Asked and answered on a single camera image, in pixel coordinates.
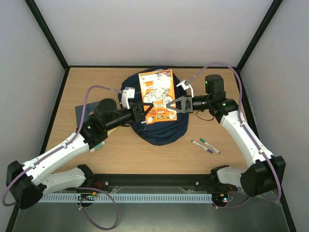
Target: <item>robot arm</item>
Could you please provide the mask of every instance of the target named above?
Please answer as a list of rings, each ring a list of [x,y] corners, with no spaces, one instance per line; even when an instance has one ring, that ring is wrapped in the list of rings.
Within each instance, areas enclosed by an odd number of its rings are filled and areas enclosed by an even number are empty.
[[[231,184],[244,189],[250,197],[276,189],[277,184],[262,152],[272,163],[279,182],[282,182],[285,169],[285,161],[281,156],[275,157],[246,124],[245,118],[238,112],[238,105],[233,99],[225,97],[223,78],[219,75],[205,77],[205,89],[208,95],[183,96],[167,104],[168,109],[180,113],[192,113],[194,110],[209,110],[218,123],[220,123],[233,137],[240,148],[248,165],[247,170],[240,170],[229,166],[216,168],[217,180],[222,184]],[[181,102],[181,108],[171,107],[173,103]]]
[[[94,113],[83,123],[79,134],[73,133],[66,140],[44,154],[20,164],[14,161],[8,166],[7,186],[23,171],[29,169],[11,187],[10,192],[20,209],[37,203],[43,195],[72,187],[89,187],[94,174],[86,165],[62,173],[52,174],[70,159],[86,152],[95,151],[104,144],[108,131],[127,126],[129,122],[142,122],[153,107],[151,103],[132,103],[128,108],[117,110],[116,102],[103,99]]]

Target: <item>purple marker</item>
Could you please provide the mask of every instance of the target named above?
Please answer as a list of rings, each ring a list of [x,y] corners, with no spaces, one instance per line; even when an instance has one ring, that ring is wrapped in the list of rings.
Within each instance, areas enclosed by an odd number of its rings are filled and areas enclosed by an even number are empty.
[[[197,141],[191,140],[191,142],[194,143],[195,145],[200,146],[201,148],[203,148],[204,150],[208,151],[209,153],[213,153],[212,150],[209,150],[207,147],[205,147],[205,146],[199,144]]]

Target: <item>white bracket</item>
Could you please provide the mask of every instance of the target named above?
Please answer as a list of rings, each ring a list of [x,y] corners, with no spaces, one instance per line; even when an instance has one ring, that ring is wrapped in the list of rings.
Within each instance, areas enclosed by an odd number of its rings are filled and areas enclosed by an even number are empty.
[[[122,107],[130,109],[129,106],[129,99],[133,99],[135,95],[135,88],[132,87],[125,87],[124,90],[122,90],[122,95],[121,95],[121,102]]]
[[[187,90],[187,89],[190,88],[191,89],[191,95],[192,95],[192,97],[194,97],[193,88],[192,88],[191,84],[188,83],[186,80],[183,80],[176,85],[176,87],[179,87],[179,86],[182,86],[184,90]]]

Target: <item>green marker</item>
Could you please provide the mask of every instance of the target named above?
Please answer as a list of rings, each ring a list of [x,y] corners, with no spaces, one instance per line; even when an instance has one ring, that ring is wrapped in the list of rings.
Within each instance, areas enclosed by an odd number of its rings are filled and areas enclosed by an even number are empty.
[[[212,145],[210,145],[209,143],[207,143],[205,140],[200,139],[200,141],[202,141],[204,144],[206,144],[207,146],[209,146],[211,149],[213,149],[215,152],[217,152],[218,154],[220,154],[220,151],[216,148],[214,148]]]

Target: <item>black cable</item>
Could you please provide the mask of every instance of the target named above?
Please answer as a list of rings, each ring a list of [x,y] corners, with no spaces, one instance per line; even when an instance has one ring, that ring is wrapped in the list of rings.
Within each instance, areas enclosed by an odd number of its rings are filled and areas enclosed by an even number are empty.
[[[200,118],[200,119],[202,119],[202,120],[204,120],[204,121],[213,121],[213,119],[214,119],[214,116],[212,116],[212,119],[203,119],[203,118],[201,118],[201,117],[198,116],[198,115],[197,115],[197,117]]]

